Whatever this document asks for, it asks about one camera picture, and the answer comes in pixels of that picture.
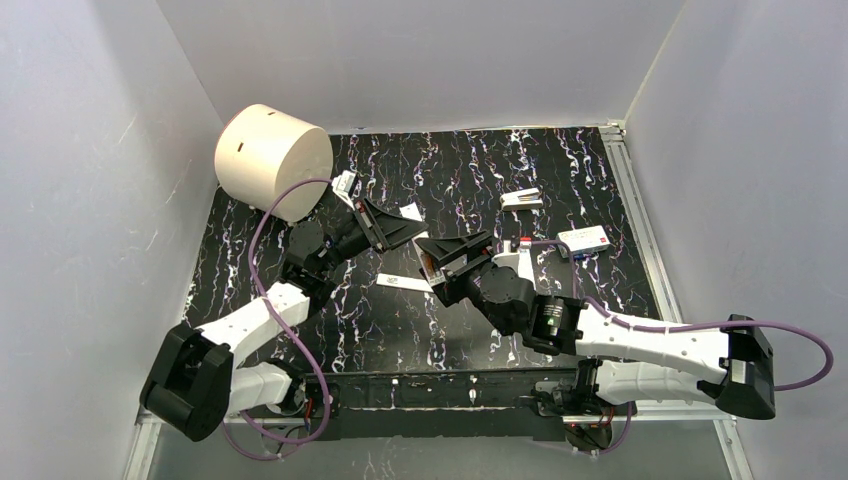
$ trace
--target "black marble table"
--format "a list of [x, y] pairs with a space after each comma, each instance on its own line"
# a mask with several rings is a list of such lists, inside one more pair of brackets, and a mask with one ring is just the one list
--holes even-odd
[[[430, 236], [488, 229], [496, 238], [554, 238], [557, 232], [603, 225], [611, 246], [579, 261], [580, 291], [620, 312], [657, 318], [658, 312], [612, 170], [596, 128], [369, 134], [332, 137], [335, 173], [362, 179], [361, 193], [383, 208], [416, 202]], [[537, 187], [544, 207], [503, 213], [502, 193]], [[309, 218], [330, 225], [344, 209], [328, 190]], [[256, 292], [247, 247], [261, 212], [219, 188], [184, 319], [192, 326], [245, 305]], [[266, 286], [275, 280], [290, 228], [274, 219], [257, 248]], [[534, 249], [540, 293], [570, 289], [569, 265], [553, 248]], [[320, 315], [296, 329], [325, 371], [403, 372], [573, 365], [500, 337], [469, 303], [450, 308], [421, 292], [376, 285], [377, 273], [417, 277], [411, 244], [385, 255], [366, 252], [339, 267], [340, 286]], [[284, 357], [307, 367], [285, 338], [248, 362]]]

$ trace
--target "marble tabletop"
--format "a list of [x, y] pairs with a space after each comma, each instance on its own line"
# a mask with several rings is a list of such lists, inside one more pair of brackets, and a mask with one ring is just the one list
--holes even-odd
[[[609, 308], [657, 318], [658, 311], [596, 128], [367, 134], [331, 137], [334, 173], [362, 179], [360, 195], [389, 211], [412, 202], [431, 237], [487, 229], [496, 238], [554, 238], [557, 232], [603, 225], [605, 252], [579, 264], [579, 289]], [[501, 212], [502, 193], [541, 190], [544, 207]], [[309, 216], [332, 225], [346, 208], [327, 191]], [[198, 326], [255, 298], [247, 246], [261, 212], [218, 189], [209, 214], [183, 319]], [[290, 228], [274, 219], [257, 248], [266, 286], [278, 274]], [[533, 250], [540, 293], [570, 292], [569, 265], [553, 248]], [[434, 296], [376, 285], [377, 273], [418, 276], [407, 244], [385, 255], [368, 251], [340, 266], [339, 287], [323, 311], [296, 330], [325, 371], [395, 372], [568, 366], [501, 337], [468, 302], [442, 307]], [[269, 356], [306, 363], [280, 337], [248, 359]]]

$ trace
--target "white cylinder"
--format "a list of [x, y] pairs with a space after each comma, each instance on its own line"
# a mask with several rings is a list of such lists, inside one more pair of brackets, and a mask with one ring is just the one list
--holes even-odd
[[[215, 149], [215, 173], [227, 194], [268, 210], [287, 188], [308, 178], [330, 178], [333, 147], [316, 127], [266, 105], [251, 105], [224, 127]], [[291, 192], [272, 212], [287, 222], [305, 217], [327, 184]]]

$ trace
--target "metal frame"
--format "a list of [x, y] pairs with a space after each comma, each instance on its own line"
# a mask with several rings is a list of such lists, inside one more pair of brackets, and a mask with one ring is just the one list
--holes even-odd
[[[654, 293], [660, 316], [668, 322], [682, 323], [680, 307], [671, 288], [665, 266], [657, 248], [651, 223], [633, 173], [630, 155], [625, 145], [625, 132], [617, 123], [598, 127], [606, 150], [607, 159], [616, 179], [622, 202], [633, 230], [636, 245], [642, 257], [651, 289]], [[739, 435], [736, 419], [708, 405], [686, 405], [683, 402], [639, 402], [639, 415], [634, 421], [712, 421], [724, 453], [728, 471], [733, 480], [751, 480], [753, 476]], [[228, 418], [228, 423], [240, 423], [238, 417]], [[585, 417], [563, 417], [564, 423], [585, 422]], [[289, 419], [264, 419], [263, 423], [288, 423]], [[125, 480], [146, 480], [150, 474], [162, 420], [149, 412], [142, 411], [136, 421], [135, 440], [130, 454]]]

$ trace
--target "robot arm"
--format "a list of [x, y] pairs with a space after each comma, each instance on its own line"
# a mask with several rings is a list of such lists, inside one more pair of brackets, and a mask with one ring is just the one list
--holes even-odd
[[[267, 292], [274, 309], [289, 326], [318, 312], [336, 288], [330, 275], [344, 261], [369, 248], [383, 253], [427, 230], [427, 224], [390, 214], [370, 200], [351, 200], [354, 178], [345, 172], [333, 191], [350, 207], [326, 233], [315, 222], [292, 229], [280, 270], [280, 282]], [[217, 321], [192, 328], [181, 323], [162, 342], [141, 392], [141, 405], [193, 441], [209, 436], [224, 416], [258, 405], [282, 404], [297, 411], [299, 380], [284, 362], [241, 368], [259, 347], [282, 333], [264, 299]]]
[[579, 363], [574, 384], [540, 396], [548, 411], [676, 399], [715, 404], [744, 418], [774, 418], [773, 351], [759, 328], [729, 323], [722, 330], [677, 333], [669, 328], [680, 325], [613, 314], [593, 301], [538, 295], [529, 240], [499, 255], [486, 231], [415, 242], [425, 254], [422, 271], [439, 270], [444, 277], [431, 287], [445, 306], [468, 298], [502, 335], [519, 333], [536, 352], [593, 357]]

